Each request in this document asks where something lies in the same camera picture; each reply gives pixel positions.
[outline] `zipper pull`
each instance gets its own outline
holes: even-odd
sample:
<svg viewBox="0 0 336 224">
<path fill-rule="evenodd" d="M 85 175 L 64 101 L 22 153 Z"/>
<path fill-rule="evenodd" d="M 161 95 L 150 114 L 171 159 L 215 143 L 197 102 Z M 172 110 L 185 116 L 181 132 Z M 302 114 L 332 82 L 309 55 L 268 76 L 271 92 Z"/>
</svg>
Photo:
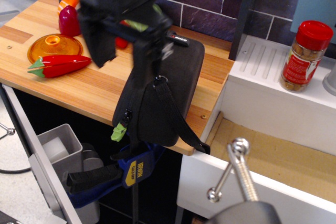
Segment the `zipper pull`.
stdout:
<svg viewBox="0 0 336 224">
<path fill-rule="evenodd" d="M 127 131 L 127 127 L 131 118 L 132 118 L 132 111 L 126 109 L 125 116 L 118 123 L 117 127 L 113 129 L 113 133 L 111 135 L 112 141 L 120 142 L 120 140 L 122 140 Z"/>
</svg>

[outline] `metal handle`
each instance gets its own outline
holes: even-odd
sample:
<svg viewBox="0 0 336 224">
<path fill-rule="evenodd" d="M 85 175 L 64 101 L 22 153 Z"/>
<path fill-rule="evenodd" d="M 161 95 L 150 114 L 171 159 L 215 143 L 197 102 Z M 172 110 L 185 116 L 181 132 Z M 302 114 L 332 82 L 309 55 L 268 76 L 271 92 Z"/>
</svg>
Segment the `metal handle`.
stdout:
<svg viewBox="0 0 336 224">
<path fill-rule="evenodd" d="M 231 169 L 233 168 L 243 194 L 245 201 L 258 201 L 257 191 L 255 189 L 254 183 L 252 181 L 249 169 L 246 165 L 244 156 L 249 153 L 250 144 L 244 138 L 236 138 L 231 144 L 227 145 L 227 151 L 229 154 L 230 162 L 226 166 L 224 173 L 219 180 L 216 187 L 210 188 L 208 190 L 208 199 L 211 202 L 218 202 L 222 197 L 220 192 L 223 187 Z"/>
<path fill-rule="evenodd" d="M 7 133 L 5 135 L 0 136 L 0 140 L 3 139 L 7 135 L 13 136 L 15 134 L 15 129 L 14 128 L 7 128 L 2 123 L 0 123 L 0 127 L 3 128 L 3 129 L 5 129 L 7 131 Z"/>
</svg>

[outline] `yellow label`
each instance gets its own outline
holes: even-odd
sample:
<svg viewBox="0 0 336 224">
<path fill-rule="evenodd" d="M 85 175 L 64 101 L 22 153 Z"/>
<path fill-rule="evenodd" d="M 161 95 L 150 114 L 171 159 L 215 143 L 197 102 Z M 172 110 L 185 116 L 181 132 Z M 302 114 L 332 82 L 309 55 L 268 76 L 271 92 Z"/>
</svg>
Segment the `yellow label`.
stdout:
<svg viewBox="0 0 336 224">
<path fill-rule="evenodd" d="M 130 165 L 130 168 L 127 172 L 127 176 L 126 176 L 126 185 L 127 186 L 132 186 L 135 184 L 135 173 L 136 173 L 136 169 L 137 168 L 137 162 L 133 161 L 132 164 Z"/>
<path fill-rule="evenodd" d="M 138 169 L 136 171 L 137 171 L 137 178 L 142 177 L 142 175 L 143 175 L 143 162 L 141 162 L 138 165 Z"/>
</svg>

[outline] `label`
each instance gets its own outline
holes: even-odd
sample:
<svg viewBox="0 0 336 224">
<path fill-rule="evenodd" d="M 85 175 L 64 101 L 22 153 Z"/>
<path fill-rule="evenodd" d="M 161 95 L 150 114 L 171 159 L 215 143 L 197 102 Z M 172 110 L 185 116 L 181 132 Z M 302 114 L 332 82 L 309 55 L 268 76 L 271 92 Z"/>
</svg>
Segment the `label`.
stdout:
<svg viewBox="0 0 336 224">
<path fill-rule="evenodd" d="M 282 75 L 295 84 L 308 84 L 312 79 L 321 59 L 317 61 L 303 60 L 292 52 L 286 60 Z"/>
<path fill-rule="evenodd" d="M 135 184 L 136 168 L 137 168 L 137 161 L 133 161 L 127 172 L 127 176 L 125 180 L 127 186 L 132 186 Z"/>
<path fill-rule="evenodd" d="M 134 185 L 137 181 L 136 179 L 140 179 L 143 176 L 143 169 L 144 169 L 144 163 L 140 162 L 137 163 L 137 161 L 133 161 L 130 165 L 130 168 L 127 172 L 125 183 L 127 186 Z"/>
</svg>

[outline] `white shelf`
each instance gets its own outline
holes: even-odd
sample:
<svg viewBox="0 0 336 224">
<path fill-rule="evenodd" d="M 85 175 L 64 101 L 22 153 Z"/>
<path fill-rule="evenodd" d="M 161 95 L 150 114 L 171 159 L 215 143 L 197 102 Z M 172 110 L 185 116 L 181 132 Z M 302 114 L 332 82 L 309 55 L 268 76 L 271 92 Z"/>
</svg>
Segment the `white shelf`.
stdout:
<svg viewBox="0 0 336 224">
<path fill-rule="evenodd" d="M 279 76 L 290 47 L 247 36 L 225 85 L 224 117 L 249 129 L 336 155 L 336 97 L 322 81 L 335 64 L 324 57 L 302 93 Z"/>
</svg>

